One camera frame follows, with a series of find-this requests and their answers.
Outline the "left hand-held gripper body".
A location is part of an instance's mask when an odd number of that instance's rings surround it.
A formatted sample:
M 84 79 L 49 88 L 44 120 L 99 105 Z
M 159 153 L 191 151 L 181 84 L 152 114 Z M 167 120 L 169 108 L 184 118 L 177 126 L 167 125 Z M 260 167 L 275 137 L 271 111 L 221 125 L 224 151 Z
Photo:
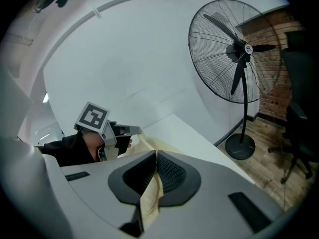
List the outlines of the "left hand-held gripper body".
M 104 145 L 97 150 L 99 161 L 117 159 L 117 140 L 108 120 L 109 113 L 109 110 L 87 102 L 74 124 L 75 130 L 97 133 L 103 140 Z

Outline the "person's left forearm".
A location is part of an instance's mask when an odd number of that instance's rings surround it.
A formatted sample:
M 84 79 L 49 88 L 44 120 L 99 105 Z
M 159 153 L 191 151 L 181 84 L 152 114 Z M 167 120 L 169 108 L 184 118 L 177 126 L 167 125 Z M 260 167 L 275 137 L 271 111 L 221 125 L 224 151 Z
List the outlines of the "person's left forearm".
M 64 167 L 97 162 L 97 150 L 103 146 L 104 142 L 97 133 L 78 132 L 62 140 L 46 143 L 38 149 L 42 154 L 53 156 L 58 165 Z

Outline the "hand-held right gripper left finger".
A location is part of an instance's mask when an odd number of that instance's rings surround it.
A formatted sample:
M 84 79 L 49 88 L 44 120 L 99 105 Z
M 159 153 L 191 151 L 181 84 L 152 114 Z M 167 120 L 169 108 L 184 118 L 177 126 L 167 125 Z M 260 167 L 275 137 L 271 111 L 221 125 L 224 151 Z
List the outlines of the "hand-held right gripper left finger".
M 80 199 L 98 217 L 138 238 L 144 232 L 140 198 L 155 171 L 156 152 L 77 166 L 62 172 Z

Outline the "cream yellow shorts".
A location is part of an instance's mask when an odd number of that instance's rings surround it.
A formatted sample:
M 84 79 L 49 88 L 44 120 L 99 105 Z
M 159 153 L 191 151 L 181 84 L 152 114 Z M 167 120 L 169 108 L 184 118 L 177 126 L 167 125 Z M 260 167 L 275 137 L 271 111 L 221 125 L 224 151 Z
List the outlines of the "cream yellow shorts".
M 158 150 L 171 151 L 182 154 L 182 152 L 174 146 L 154 137 L 146 137 L 143 132 L 141 134 L 138 134 L 138 138 L 144 145 L 144 147 L 146 147 L 148 150 L 155 150 L 156 154 Z M 156 218 L 160 214 L 159 199 L 162 196 L 162 182 L 157 172 L 157 165 L 155 165 L 155 173 L 140 198 L 140 211 L 144 231 L 149 228 L 149 226 L 156 220 Z

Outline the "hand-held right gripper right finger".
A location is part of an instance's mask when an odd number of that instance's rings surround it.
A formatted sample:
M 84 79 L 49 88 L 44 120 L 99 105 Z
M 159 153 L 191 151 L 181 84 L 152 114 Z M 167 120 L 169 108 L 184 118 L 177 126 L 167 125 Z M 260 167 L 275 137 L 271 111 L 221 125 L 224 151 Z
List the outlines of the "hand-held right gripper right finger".
M 151 239 L 249 239 L 281 216 L 276 202 L 233 170 L 158 152 L 163 185 Z

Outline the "black office chair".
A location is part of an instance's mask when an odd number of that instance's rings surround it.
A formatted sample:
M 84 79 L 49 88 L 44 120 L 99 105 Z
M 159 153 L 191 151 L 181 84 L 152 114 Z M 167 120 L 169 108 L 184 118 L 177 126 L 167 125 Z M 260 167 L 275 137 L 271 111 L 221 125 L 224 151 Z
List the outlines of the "black office chair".
M 298 160 L 307 170 L 306 179 L 313 175 L 310 163 L 319 163 L 319 111 L 314 103 L 315 95 L 319 94 L 316 59 L 304 30 L 286 32 L 285 35 L 288 47 L 282 51 L 282 58 L 291 81 L 292 100 L 287 107 L 283 137 L 291 144 L 268 148 L 269 153 L 283 151 L 293 155 L 281 184 L 287 182 Z

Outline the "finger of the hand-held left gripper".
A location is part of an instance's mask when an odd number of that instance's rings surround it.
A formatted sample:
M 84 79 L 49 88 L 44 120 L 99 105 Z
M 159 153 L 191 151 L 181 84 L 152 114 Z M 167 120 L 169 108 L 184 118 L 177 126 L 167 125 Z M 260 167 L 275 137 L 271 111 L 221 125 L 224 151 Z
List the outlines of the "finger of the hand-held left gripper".
M 114 135 L 136 135 L 142 132 L 139 126 L 116 124 L 112 126 Z

